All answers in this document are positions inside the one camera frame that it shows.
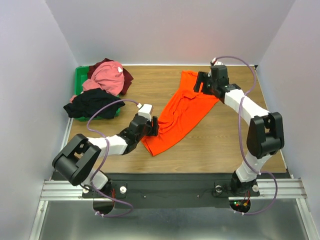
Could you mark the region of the orange t shirt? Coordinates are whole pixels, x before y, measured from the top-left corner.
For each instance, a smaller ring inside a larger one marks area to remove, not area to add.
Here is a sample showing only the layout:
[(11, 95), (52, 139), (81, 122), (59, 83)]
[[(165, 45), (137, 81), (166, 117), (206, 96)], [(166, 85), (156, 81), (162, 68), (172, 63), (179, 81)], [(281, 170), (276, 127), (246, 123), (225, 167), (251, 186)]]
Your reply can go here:
[(195, 71), (181, 72), (179, 88), (158, 118), (158, 135), (142, 139), (153, 157), (180, 142), (219, 102), (213, 95), (194, 91), (197, 77)]

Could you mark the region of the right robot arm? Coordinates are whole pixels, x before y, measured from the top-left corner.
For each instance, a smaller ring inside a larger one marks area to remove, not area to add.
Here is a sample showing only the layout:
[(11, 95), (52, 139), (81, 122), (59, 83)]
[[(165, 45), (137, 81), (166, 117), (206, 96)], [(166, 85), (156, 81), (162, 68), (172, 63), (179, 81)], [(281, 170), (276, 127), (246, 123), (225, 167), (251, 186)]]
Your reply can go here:
[(237, 84), (231, 84), (225, 65), (198, 72), (193, 90), (215, 96), (247, 123), (247, 152), (241, 153), (243, 162), (232, 174), (230, 189), (235, 195), (252, 190), (265, 163), (285, 145), (282, 115), (260, 107)]

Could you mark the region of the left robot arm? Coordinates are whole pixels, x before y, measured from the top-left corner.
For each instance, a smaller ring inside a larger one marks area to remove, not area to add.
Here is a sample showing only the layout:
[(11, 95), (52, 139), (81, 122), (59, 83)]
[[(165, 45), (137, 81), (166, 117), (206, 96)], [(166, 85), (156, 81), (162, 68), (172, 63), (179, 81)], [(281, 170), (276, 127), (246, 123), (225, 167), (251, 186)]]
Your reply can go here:
[(136, 114), (129, 126), (113, 136), (86, 137), (76, 134), (52, 161), (53, 168), (73, 186), (89, 186), (100, 197), (111, 193), (110, 179), (94, 165), (98, 158), (122, 156), (136, 149), (144, 137), (156, 137), (158, 118)]

